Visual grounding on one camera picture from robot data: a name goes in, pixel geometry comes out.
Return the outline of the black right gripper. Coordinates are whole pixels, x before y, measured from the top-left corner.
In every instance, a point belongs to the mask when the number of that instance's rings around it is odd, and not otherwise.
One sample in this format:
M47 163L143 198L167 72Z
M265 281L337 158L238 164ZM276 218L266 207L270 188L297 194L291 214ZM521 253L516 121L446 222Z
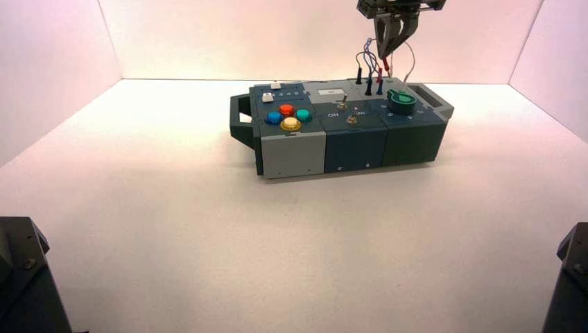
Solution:
M374 19L377 54L379 58L387 58L415 33L420 12L441 10L446 2L446 0L359 0L356 9L367 19Z

